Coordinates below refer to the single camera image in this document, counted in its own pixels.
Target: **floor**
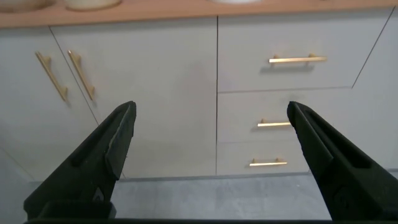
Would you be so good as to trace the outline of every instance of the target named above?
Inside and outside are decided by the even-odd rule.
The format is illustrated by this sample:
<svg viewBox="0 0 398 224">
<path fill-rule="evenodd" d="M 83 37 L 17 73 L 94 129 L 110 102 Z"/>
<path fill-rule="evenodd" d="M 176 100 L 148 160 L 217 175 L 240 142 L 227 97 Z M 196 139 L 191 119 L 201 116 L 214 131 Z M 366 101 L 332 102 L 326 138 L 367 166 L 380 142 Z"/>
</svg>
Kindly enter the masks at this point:
<svg viewBox="0 0 398 224">
<path fill-rule="evenodd" d="M 118 182 L 111 200 L 117 218 L 330 220 L 312 175 Z"/>
</svg>

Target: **kitchen cabinet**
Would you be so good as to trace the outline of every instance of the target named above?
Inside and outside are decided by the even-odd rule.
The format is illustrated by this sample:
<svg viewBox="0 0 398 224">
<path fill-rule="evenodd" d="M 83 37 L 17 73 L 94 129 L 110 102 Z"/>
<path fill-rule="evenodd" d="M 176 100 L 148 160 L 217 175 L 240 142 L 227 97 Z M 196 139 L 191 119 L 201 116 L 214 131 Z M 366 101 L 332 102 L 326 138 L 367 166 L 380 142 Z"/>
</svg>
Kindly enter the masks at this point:
<svg viewBox="0 0 398 224">
<path fill-rule="evenodd" d="M 215 175 L 215 17 L 51 30 L 99 123 L 137 103 L 127 178 Z M 78 70 L 69 50 L 81 57 Z"/>
<path fill-rule="evenodd" d="M 391 12 L 0 30 L 2 147 L 44 180 L 110 112 L 134 101 L 123 177 L 306 172 L 292 127 L 257 127 L 286 123 L 293 100 L 396 169 L 398 12 Z M 49 70 L 35 52 L 51 57 Z M 309 53 L 328 60 L 266 61 Z M 253 159 L 287 163 L 248 167 Z"/>
<path fill-rule="evenodd" d="M 352 87 L 391 11 L 220 17 L 218 91 Z"/>
<path fill-rule="evenodd" d="M 35 52 L 51 57 L 63 101 Z M 91 133 L 95 121 L 48 27 L 0 30 L 1 147 L 44 180 Z"/>
<path fill-rule="evenodd" d="M 398 10 L 391 14 L 353 87 L 361 131 L 347 136 L 383 167 L 398 168 Z"/>
</svg>

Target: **countertop edge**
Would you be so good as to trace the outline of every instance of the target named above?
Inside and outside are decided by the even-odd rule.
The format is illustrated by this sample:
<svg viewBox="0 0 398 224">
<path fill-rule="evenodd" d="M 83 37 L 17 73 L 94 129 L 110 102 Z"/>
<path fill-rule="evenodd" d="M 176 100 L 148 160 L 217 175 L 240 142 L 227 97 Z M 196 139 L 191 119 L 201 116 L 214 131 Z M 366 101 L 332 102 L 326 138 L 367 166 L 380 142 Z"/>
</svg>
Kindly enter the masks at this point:
<svg viewBox="0 0 398 224">
<path fill-rule="evenodd" d="M 398 0 L 263 0 L 251 4 L 222 4 L 208 0 L 124 0 L 111 9 L 74 12 L 62 1 L 35 12 L 0 13 L 0 29 L 65 26 L 212 16 L 325 12 L 394 7 Z"/>
</svg>

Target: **brass bar handle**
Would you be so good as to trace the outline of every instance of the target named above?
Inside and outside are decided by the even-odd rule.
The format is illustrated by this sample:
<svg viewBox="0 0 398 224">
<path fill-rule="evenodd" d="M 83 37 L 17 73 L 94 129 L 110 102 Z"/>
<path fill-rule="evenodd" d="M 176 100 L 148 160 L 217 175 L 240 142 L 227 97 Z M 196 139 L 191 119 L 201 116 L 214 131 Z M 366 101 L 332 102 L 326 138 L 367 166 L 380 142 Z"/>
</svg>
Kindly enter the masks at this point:
<svg viewBox="0 0 398 224">
<path fill-rule="evenodd" d="M 292 62 L 326 62 L 327 57 L 316 56 L 315 54 L 310 54 L 308 57 L 304 58 L 279 58 L 278 55 L 274 55 L 274 58 L 269 59 L 270 64 L 276 63 L 292 63 Z"/>
<path fill-rule="evenodd" d="M 265 119 L 261 119 L 261 122 L 257 124 L 257 127 L 275 127 L 275 126 L 290 126 L 290 122 L 277 122 L 277 123 L 267 123 Z"/>
<path fill-rule="evenodd" d="M 63 101 L 68 100 L 68 88 L 67 87 L 62 87 L 58 83 L 57 79 L 55 78 L 55 75 L 52 73 L 50 64 L 51 64 L 51 58 L 50 57 L 43 57 L 43 55 L 40 52 L 35 52 L 37 59 L 40 61 L 42 64 L 45 72 L 47 75 L 50 77 L 51 82 L 54 84 L 55 88 L 57 89 L 58 93 L 60 94 L 61 98 Z"/>
<path fill-rule="evenodd" d="M 83 85 L 85 86 L 88 96 L 90 97 L 91 100 L 94 100 L 94 87 L 91 86 L 87 82 L 85 74 L 83 73 L 83 70 L 81 69 L 81 56 L 73 53 L 71 50 L 68 51 L 68 55 L 70 57 L 70 60 L 73 63 L 73 66 L 75 67 L 75 69 L 77 71 L 77 74 L 79 74 L 81 82 L 83 82 Z"/>
<path fill-rule="evenodd" d="M 276 158 L 274 162 L 257 162 L 255 159 L 251 161 L 249 166 L 254 167 L 254 166 L 281 166 L 281 165 L 287 165 L 286 161 L 283 161 L 279 158 Z"/>
</svg>

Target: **drawer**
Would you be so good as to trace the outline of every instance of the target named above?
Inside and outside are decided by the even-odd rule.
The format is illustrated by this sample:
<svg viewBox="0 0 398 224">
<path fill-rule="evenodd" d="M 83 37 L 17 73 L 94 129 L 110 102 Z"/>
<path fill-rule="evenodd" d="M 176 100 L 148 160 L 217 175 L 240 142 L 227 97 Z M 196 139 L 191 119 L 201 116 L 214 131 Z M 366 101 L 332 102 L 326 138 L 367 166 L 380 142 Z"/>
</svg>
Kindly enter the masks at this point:
<svg viewBox="0 0 398 224">
<path fill-rule="evenodd" d="M 287 106 L 298 101 L 312 109 L 344 133 L 347 120 L 356 117 L 351 110 L 352 89 L 266 91 L 220 93 L 218 95 L 218 142 L 244 142 L 297 139 L 291 126 L 257 127 L 267 123 L 289 122 Z"/>
<path fill-rule="evenodd" d="M 250 166 L 253 159 L 255 165 L 259 166 Z M 308 170 L 298 140 L 217 145 L 217 175 L 275 174 Z"/>
<path fill-rule="evenodd" d="M 218 91 L 353 86 L 391 9 L 221 17 Z M 269 59 L 327 57 L 326 62 Z"/>
</svg>

